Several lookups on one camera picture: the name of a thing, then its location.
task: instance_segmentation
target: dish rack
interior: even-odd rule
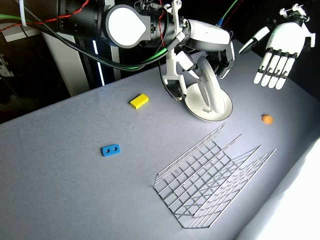
[[[253,159],[260,145],[232,159],[225,150],[242,134],[221,148],[214,139],[224,125],[156,175],[153,188],[186,229],[212,226],[277,150]]]

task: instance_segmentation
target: tabletop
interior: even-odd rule
[[[253,84],[261,60],[253,52],[235,56],[219,81],[233,111],[220,122],[172,100],[154,68],[1,124],[0,239],[233,239],[320,135],[320,103],[294,82],[282,90]],[[141,93],[149,102],[135,110],[129,102]],[[153,182],[222,123],[218,144],[243,134],[231,155],[278,149],[212,227],[183,229]],[[121,153],[103,157],[101,148],[112,144]]]

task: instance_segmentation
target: orange object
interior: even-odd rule
[[[268,114],[263,114],[261,116],[261,120],[265,123],[265,124],[272,124],[274,119],[272,118],[272,116],[268,115]]]

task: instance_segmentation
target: yellow block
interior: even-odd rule
[[[144,93],[142,93],[141,95],[139,95],[135,99],[133,99],[130,102],[130,105],[133,108],[138,109],[148,101],[149,101],[149,97],[147,95],[145,95]]]

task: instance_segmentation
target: blue block with two holes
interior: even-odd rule
[[[120,153],[120,146],[118,144],[113,144],[110,146],[104,146],[101,150],[103,156],[110,157]]]

